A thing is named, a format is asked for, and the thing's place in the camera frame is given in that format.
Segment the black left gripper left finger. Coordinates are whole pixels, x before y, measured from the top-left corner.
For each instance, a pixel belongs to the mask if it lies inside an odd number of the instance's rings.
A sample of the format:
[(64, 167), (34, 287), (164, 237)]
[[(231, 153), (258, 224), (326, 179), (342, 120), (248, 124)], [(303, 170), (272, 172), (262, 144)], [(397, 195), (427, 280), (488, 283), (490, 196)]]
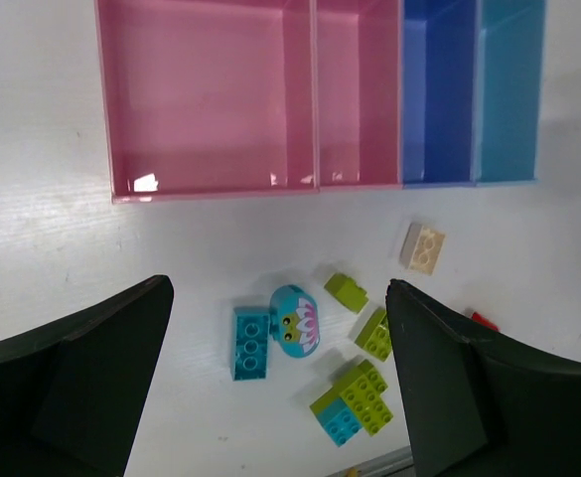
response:
[(174, 302), (154, 275), (0, 341), (0, 476), (121, 476)]

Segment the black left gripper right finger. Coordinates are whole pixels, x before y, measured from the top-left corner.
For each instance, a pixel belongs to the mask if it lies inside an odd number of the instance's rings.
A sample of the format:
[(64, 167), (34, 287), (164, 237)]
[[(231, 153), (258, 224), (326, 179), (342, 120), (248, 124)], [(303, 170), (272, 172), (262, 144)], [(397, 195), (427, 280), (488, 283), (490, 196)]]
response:
[(391, 280), (390, 339), (419, 476), (581, 476), (581, 363)]

